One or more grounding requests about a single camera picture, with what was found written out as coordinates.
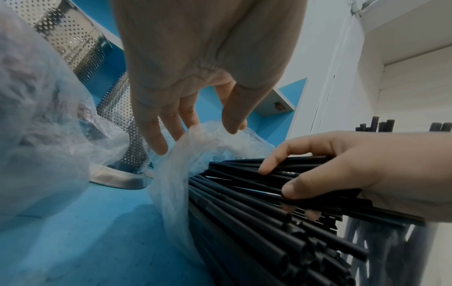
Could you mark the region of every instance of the hand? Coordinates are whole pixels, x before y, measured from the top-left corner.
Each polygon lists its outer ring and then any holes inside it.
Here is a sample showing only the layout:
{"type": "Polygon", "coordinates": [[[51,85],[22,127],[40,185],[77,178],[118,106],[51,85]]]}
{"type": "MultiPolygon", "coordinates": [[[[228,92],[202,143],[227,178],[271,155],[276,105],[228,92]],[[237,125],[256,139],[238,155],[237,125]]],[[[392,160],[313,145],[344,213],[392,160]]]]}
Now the hand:
{"type": "Polygon", "coordinates": [[[285,141],[259,172],[269,174],[292,154],[332,155],[334,159],[286,183],[283,195],[304,199],[362,188],[360,196],[376,207],[452,221],[451,146],[450,133],[330,132],[285,141]]]}
{"type": "Polygon", "coordinates": [[[307,0],[112,0],[125,48],[132,110],[149,146],[168,146],[199,123],[198,91],[214,86],[235,134],[281,78],[307,0]]]}

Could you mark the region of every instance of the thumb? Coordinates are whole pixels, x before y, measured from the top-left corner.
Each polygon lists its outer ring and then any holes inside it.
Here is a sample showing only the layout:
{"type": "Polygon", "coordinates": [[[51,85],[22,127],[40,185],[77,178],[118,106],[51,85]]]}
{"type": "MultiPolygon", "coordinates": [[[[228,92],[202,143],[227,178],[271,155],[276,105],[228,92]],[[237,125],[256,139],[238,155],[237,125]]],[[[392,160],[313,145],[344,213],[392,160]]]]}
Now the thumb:
{"type": "Polygon", "coordinates": [[[282,194],[289,199],[307,199],[334,190],[361,188],[365,178],[357,175],[350,165],[347,153],[310,171],[300,174],[282,187],[282,194]]]}
{"type": "Polygon", "coordinates": [[[248,89],[236,84],[224,104],[222,120],[225,129],[235,134],[248,115],[258,106],[259,102],[270,92],[272,86],[259,89],[248,89]]]}

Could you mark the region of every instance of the perforated metal cylinder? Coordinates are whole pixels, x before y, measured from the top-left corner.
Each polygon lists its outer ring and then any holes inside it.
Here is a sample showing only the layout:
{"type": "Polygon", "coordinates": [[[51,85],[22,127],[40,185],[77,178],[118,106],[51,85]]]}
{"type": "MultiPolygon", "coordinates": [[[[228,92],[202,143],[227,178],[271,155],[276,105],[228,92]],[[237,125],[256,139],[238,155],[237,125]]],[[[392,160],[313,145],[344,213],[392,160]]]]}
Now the perforated metal cylinder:
{"type": "Polygon", "coordinates": [[[92,22],[69,0],[4,0],[65,59],[82,83],[112,50],[92,22]]]}
{"type": "Polygon", "coordinates": [[[120,126],[130,135],[130,145],[126,154],[120,161],[109,167],[134,174],[142,174],[151,161],[143,148],[142,136],[133,117],[127,72],[119,78],[101,100],[97,107],[97,113],[120,126]]]}

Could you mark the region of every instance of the blue table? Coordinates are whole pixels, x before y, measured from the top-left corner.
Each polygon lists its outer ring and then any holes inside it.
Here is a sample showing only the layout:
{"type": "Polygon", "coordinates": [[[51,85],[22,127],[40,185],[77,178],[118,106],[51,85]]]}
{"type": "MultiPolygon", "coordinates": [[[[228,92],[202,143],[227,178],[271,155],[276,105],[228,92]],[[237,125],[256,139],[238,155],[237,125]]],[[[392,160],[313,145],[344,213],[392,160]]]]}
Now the blue table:
{"type": "Polygon", "coordinates": [[[0,228],[0,285],[211,286],[208,272],[167,241],[146,190],[90,184],[47,218],[27,212],[0,228]]]}

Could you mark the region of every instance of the open plastic bag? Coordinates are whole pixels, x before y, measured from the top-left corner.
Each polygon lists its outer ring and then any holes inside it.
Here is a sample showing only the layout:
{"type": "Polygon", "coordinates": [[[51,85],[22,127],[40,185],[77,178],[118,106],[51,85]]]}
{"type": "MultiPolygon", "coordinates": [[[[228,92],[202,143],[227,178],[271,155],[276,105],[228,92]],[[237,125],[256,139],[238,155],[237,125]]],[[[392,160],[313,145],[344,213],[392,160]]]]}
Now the open plastic bag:
{"type": "Polygon", "coordinates": [[[50,198],[33,215],[61,209],[86,189],[91,165],[128,145],[63,58],[0,1],[0,223],[50,198]]]}
{"type": "Polygon", "coordinates": [[[201,262],[188,228],[188,178],[207,170],[210,161],[264,158],[273,145],[248,128],[231,135],[220,121],[193,126],[177,143],[161,127],[169,152],[158,156],[145,143],[155,170],[148,191],[162,213],[170,242],[189,259],[201,262]]]}

